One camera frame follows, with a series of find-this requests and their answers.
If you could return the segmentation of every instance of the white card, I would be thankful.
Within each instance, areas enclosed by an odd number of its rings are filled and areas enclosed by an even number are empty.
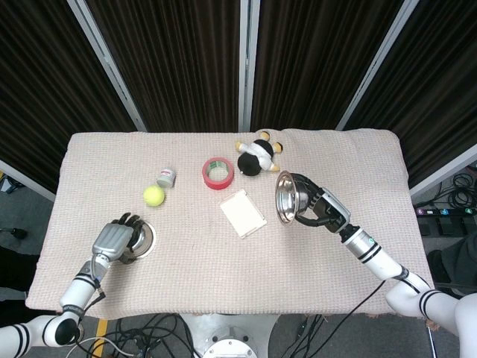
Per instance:
[[[222,201],[221,209],[241,238],[267,224],[264,216],[243,189]]]

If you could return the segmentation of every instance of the beige tablecloth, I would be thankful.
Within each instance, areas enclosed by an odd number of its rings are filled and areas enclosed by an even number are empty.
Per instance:
[[[396,260],[431,281],[408,193],[399,140],[388,131],[270,131],[283,144],[275,161],[331,190]],[[158,242],[133,265],[113,263],[106,298],[88,315],[118,318],[143,313],[347,313],[379,281],[325,228],[279,223],[278,173],[240,175],[235,141],[258,134],[75,134],[63,161],[57,199],[27,305],[57,310],[59,300],[102,227],[131,211],[149,221]],[[202,165],[226,157],[232,184],[203,183]],[[142,191],[162,167],[177,171],[160,207]],[[245,189],[268,223],[240,239],[219,203]],[[384,294],[358,312],[391,312]]]

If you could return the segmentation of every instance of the curtain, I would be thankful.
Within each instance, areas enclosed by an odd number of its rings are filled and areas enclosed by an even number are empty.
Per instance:
[[[252,130],[334,129],[401,4],[262,0]]]
[[[150,131],[237,131],[239,0],[89,0]]]
[[[2,1],[0,33],[0,160],[55,192],[72,134],[135,127],[66,1]]]
[[[400,139],[409,186],[477,143],[477,2],[421,0],[345,129]]]

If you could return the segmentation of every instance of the tennis ball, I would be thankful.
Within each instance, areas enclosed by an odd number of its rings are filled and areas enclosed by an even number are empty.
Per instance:
[[[142,197],[147,205],[156,207],[164,201],[164,190],[159,185],[151,185],[145,189]]]

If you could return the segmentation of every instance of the black and white plush toy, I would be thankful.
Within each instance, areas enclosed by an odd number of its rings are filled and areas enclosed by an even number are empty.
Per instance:
[[[236,149],[241,153],[237,164],[242,174],[251,177],[260,173],[262,169],[270,172],[280,171],[279,166],[271,160],[275,153],[282,152],[283,146],[278,142],[272,145],[268,142],[269,140],[270,134],[261,132],[260,139],[250,145],[236,142]]]

